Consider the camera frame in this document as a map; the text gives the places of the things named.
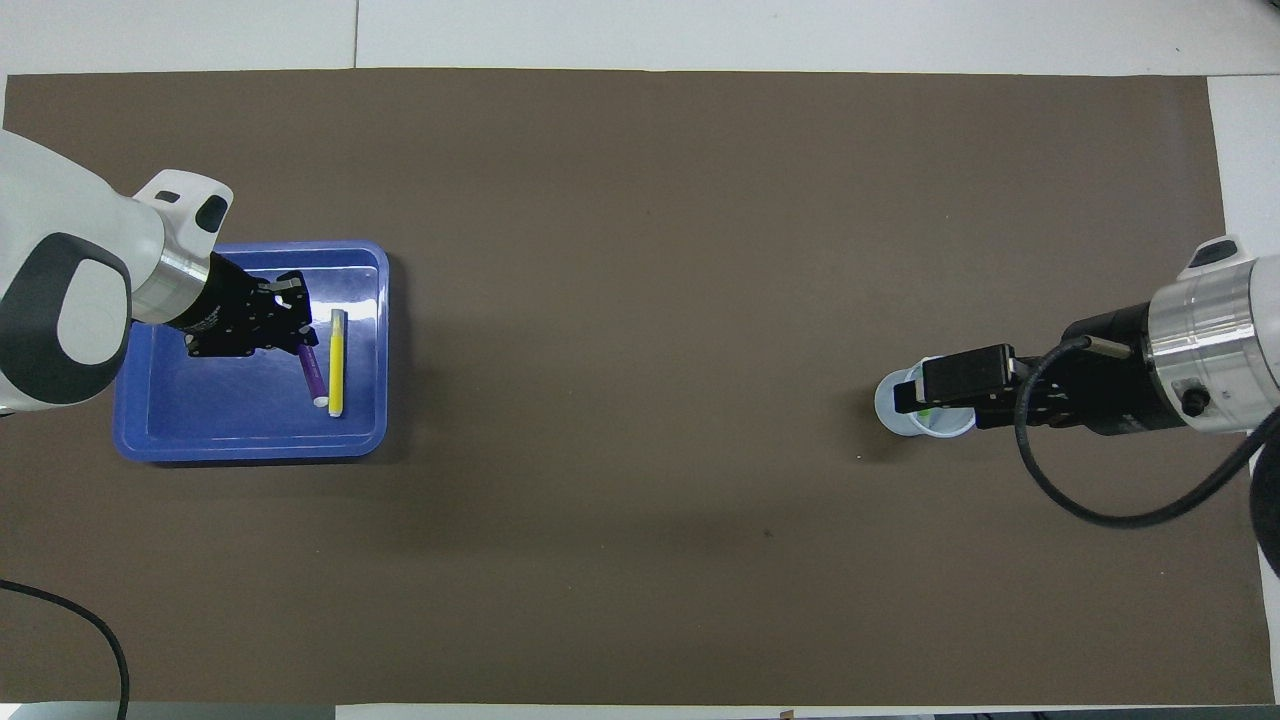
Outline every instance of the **blue plastic tray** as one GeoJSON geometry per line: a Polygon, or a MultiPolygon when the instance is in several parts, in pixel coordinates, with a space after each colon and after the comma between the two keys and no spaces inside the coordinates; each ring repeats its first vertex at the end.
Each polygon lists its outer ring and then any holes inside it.
{"type": "Polygon", "coordinates": [[[387,434],[387,254],[372,242],[219,245],[227,259],[274,279],[302,270],[311,292],[316,360],[328,379],[329,311],[347,310],[346,409],[311,404],[298,359],[188,357],[182,333],[136,323],[115,380],[120,455],[148,462],[353,457],[387,434]]]}

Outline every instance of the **white cup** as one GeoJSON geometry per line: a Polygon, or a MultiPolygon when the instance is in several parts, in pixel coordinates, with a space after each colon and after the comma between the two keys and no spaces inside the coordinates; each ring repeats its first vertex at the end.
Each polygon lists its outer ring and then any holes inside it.
{"type": "Polygon", "coordinates": [[[929,407],[919,413],[899,413],[893,409],[893,386],[909,383],[920,377],[920,368],[925,360],[933,360],[933,357],[924,357],[905,370],[884,375],[881,384],[876,387],[876,416],[886,428],[905,437],[948,438],[963,436],[973,429],[978,421],[973,407],[929,407]]]}

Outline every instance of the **brown mat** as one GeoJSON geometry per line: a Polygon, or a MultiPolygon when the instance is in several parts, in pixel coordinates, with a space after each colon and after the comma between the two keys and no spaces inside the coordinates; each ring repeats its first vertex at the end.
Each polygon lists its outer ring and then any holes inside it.
{"type": "MultiPolygon", "coordinates": [[[[229,183],[224,241],[362,237],[396,260],[392,430],[358,464],[132,464],[110,396],[3,423],[0,569],[109,619],[138,700],[1271,701],[1244,482],[1103,530],[1039,493],[1011,432],[904,441],[870,410],[884,373],[1043,351],[1221,233],[1203,79],[8,92],[9,129],[125,193],[166,167],[229,183]]],[[[1234,442],[1036,441],[1115,511],[1234,442]]],[[[77,619],[5,597],[0,626],[3,700],[114,696],[77,619]]]]}

